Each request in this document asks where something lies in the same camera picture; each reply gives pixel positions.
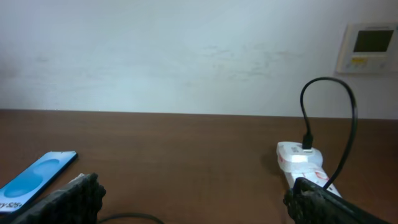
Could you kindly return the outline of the blue Galaxy smartphone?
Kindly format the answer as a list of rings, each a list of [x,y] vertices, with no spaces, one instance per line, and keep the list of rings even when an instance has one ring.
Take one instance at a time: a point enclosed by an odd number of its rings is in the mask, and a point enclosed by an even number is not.
[[[50,151],[1,188],[1,213],[35,200],[76,158],[75,151]]]

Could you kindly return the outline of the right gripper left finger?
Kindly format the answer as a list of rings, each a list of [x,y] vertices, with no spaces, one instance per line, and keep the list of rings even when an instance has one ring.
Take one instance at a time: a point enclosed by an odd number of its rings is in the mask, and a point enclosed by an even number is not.
[[[82,175],[33,205],[1,218],[1,224],[96,224],[105,188],[95,173]]]

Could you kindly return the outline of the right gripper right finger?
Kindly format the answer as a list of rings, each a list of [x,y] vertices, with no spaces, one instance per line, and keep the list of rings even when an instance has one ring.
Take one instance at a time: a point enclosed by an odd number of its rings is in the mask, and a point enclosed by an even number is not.
[[[304,177],[296,179],[283,202],[296,224],[388,224]]]

